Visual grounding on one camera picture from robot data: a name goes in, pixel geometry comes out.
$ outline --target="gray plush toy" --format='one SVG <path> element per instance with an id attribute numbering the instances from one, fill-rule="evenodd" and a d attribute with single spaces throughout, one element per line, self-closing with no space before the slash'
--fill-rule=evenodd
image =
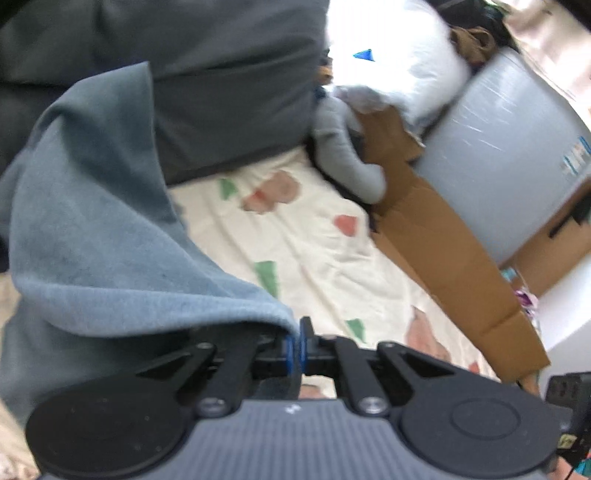
<path id="1" fill-rule="evenodd" d="M 363 128 L 351 108 L 342 100 L 320 99 L 312 135 L 316 140 L 318 168 L 365 203 L 377 203 L 386 193 L 386 178 L 379 165 L 363 163 L 350 134 L 362 135 Z"/>

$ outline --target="dark gray cushion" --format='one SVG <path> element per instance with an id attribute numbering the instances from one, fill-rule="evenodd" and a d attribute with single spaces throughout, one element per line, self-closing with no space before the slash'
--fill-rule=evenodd
<path id="1" fill-rule="evenodd" d="M 0 30 L 0 168 L 56 87 L 149 61 L 168 183 L 302 142 L 327 0 L 33 0 Z M 32 90 L 14 84 L 43 85 Z"/>

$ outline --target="brown cloth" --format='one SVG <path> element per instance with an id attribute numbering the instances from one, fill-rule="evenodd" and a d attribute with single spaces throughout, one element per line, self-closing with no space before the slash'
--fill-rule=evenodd
<path id="1" fill-rule="evenodd" d="M 318 83 L 320 85 L 328 85 L 332 82 L 333 75 L 332 75 L 332 65 L 322 65 L 318 67 Z"/>
<path id="2" fill-rule="evenodd" d="M 482 67 L 497 51 L 492 34 L 482 27 L 452 27 L 450 40 L 456 52 L 463 57 L 473 69 Z"/>

